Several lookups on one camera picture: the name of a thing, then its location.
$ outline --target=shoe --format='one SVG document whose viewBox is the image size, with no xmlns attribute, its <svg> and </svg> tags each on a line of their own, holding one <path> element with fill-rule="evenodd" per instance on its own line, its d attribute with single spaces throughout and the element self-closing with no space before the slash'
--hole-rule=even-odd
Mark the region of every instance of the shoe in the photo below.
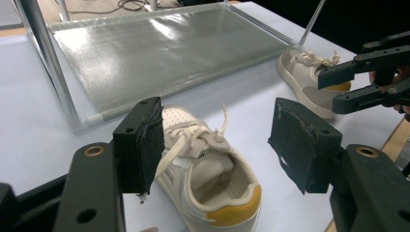
<svg viewBox="0 0 410 232">
<path fill-rule="evenodd" d="M 261 186 L 247 161 L 223 137 L 186 109 L 165 106 L 165 149 L 156 180 L 172 199 L 189 231 L 254 231 Z"/>
<path fill-rule="evenodd" d="M 293 89 L 299 103 L 302 103 L 319 117 L 331 119 L 336 115 L 332 111 L 333 98 L 348 92 L 351 83 L 345 82 L 319 90 L 317 76 L 324 68 L 336 65 L 339 59 L 340 57 L 336 52 L 331 61 L 328 58 L 317 57 L 313 52 L 290 49 L 279 57 L 278 73 Z"/>
</svg>

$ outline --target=black metal bracket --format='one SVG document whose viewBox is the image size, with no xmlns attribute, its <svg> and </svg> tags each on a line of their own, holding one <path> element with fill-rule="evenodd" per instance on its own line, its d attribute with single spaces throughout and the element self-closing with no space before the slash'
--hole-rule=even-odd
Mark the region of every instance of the black metal bracket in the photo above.
<svg viewBox="0 0 410 232">
<path fill-rule="evenodd" d="M 337 231 L 410 231 L 410 183 L 383 152 L 342 135 L 302 104 L 277 99 L 269 143 L 302 193 L 331 196 Z"/>
<path fill-rule="evenodd" d="M 386 91 L 380 88 L 392 84 L 396 69 L 407 65 L 410 65 L 410 31 L 365 43 L 362 53 L 352 61 L 322 70 L 318 75 L 318 88 L 353 80 L 356 73 L 375 72 L 373 85 L 335 97 L 334 113 L 352 113 L 378 104 L 410 105 L 409 81 L 401 81 Z"/>
<path fill-rule="evenodd" d="M 160 98 L 139 102 L 110 143 L 78 149 L 69 174 L 15 197 L 0 185 L 0 231 L 125 231 L 122 193 L 149 194 L 164 149 Z"/>
</svg>

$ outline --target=cable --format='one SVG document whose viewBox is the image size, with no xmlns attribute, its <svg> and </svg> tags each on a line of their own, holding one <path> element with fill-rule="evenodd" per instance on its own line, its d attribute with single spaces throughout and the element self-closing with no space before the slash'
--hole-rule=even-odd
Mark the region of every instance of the cable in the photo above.
<svg viewBox="0 0 410 232">
<path fill-rule="evenodd" d="M 114 9 L 114 10 L 112 10 L 112 11 L 108 11 L 108 12 L 88 12 L 88 11 L 70 12 L 70 11 L 69 11 L 69 13 L 70 13 L 70 14 L 96 14 L 96 15 L 103 15 L 103 14 L 111 14 L 111 13 L 114 13 L 114 12 L 120 10 L 120 9 L 124 9 L 124 10 L 130 11 L 130 12 L 137 12 L 137 11 L 140 11 L 140 10 L 142 10 L 142 9 L 144 8 L 144 6 L 147 4 L 147 0 L 119 0 L 117 4 L 118 4 L 118 8 L 116 8 L 116 9 Z M 135 9 L 133 9 L 133 8 L 127 7 L 127 6 L 126 6 L 127 4 L 135 4 L 135 5 L 138 6 L 138 7 L 135 8 Z"/>
</svg>

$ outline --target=metal rod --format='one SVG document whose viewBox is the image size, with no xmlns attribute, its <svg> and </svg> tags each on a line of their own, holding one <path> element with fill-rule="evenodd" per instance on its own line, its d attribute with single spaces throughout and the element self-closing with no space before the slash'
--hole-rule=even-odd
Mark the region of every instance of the metal rod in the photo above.
<svg viewBox="0 0 410 232">
<path fill-rule="evenodd" d="M 58 6 L 60 6 L 61 16 L 63 17 L 63 22 L 70 21 L 69 11 L 67 10 L 65 0 L 57 0 Z"/>
<path fill-rule="evenodd" d="M 24 27 L 29 34 L 32 34 L 34 44 L 63 105 L 64 112 L 67 116 L 78 117 L 37 0 L 16 0 L 15 2 Z"/>
<path fill-rule="evenodd" d="M 313 17 L 310 19 L 310 22 L 307 25 L 307 29 L 305 30 L 304 35 L 301 37 L 301 39 L 298 42 L 298 46 L 303 46 L 305 41 L 307 40 L 308 33 L 310 32 L 311 28 L 313 27 L 314 22 L 316 21 L 317 17 L 319 16 L 319 13 L 322 11 L 323 5 L 325 5 L 326 0 L 321 0 L 319 3 L 319 6 L 317 6 L 316 11 L 313 14 Z"/>
</svg>

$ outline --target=shoelace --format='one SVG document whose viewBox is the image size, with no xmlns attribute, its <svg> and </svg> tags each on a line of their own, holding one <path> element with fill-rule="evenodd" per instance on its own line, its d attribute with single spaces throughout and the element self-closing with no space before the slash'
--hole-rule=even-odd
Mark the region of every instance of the shoelace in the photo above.
<svg viewBox="0 0 410 232">
<path fill-rule="evenodd" d="M 215 131 L 211 131 L 208 127 L 205 127 L 205 126 L 199 126 L 196 123 L 192 123 L 187 128 L 166 131 L 166 132 L 171 133 L 170 134 L 171 139 L 178 139 L 178 140 L 175 142 L 172 148 L 168 151 L 168 153 L 160 160 L 160 163 L 157 167 L 155 178 L 158 178 L 178 156 L 184 155 L 186 153 L 186 152 L 183 152 L 184 150 L 189 149 L 190 151 L 191 149 L 193 149 L 195 146 L 194 144 L 195 139 L 201 138 L 204 134 L 212 134 L 215 137 L 215 140 L 217 142 L 222 142 L 224 140 L 223 136 L 224 136 L 226 126 L 228 124 L 228 117 L 229 117 L 225 106 L 223 106 L 223 114 L 224 114 L 225 119 L 224 119 L 222 128 L 216 129 Z M 207 146 L 209 145 L 206 143 L 204 145 L 205 147 L 203 149 L 206 150 Z"/>
<path fill-rule="evenodd" d="M 304 61 L 305 62 L 313 62 L 315 59 L 318 59 L 319 61 L 321 61 L 322 66 L 324 67 L 330 67 L 330 66 L 334 66 L 336 65 L 339 61 L 340 61 L 340 55 L 337 54 L 337 51 L 334 50 L 334 56 L 332 58 L 332 61 L 329 58 L 320 58 L 317 57 L 314 52 L 312 51 L 307 51 L 305 50 L 304 52 L 302 52 L 301 54 L 304 57 Z"/>
</svg>

